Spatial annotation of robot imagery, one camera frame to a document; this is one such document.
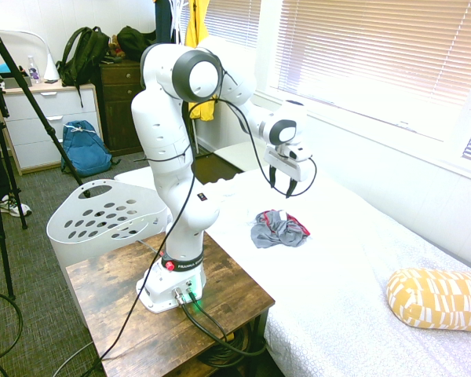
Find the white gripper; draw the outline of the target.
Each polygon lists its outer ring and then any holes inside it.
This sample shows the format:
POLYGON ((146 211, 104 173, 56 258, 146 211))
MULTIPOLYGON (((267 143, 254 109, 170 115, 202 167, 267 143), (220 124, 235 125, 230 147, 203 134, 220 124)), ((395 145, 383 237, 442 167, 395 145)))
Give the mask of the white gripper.
POLYGON ((286 198, 290 198, 298 181, 305 179, 305 148, 300 145, 266 145, 264 160, 269 164, 268 182, 275 188, 276 171, 279 170, 290 177, 286 198))

